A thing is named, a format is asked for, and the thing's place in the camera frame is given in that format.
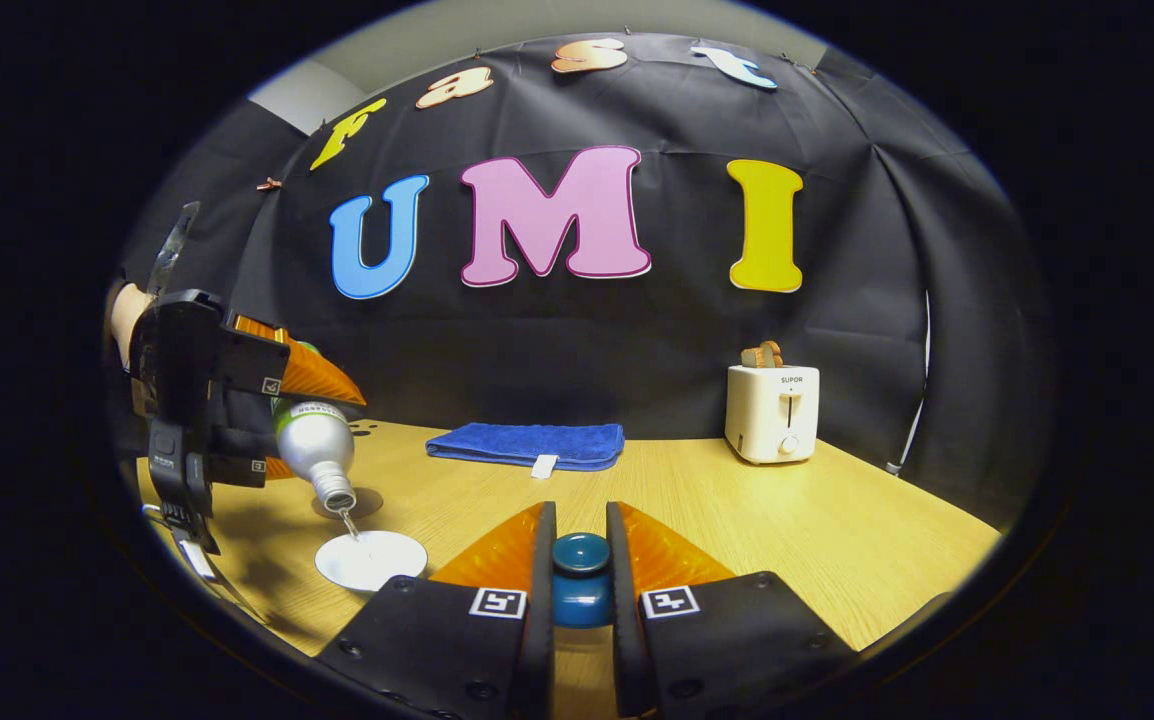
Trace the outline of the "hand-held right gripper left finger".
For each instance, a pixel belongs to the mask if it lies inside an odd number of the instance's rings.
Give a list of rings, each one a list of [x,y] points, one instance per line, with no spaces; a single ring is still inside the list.
[[[550,719],[557,509],[517,512],[430,578],[395,573],[317,661],[381,719]]]

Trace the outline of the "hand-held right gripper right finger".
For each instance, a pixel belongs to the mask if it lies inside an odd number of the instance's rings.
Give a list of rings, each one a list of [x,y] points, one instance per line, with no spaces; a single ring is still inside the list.
[[[625,502],[606,507],[619,714],[760,719],[857,652],[773,571],[733,573]]]

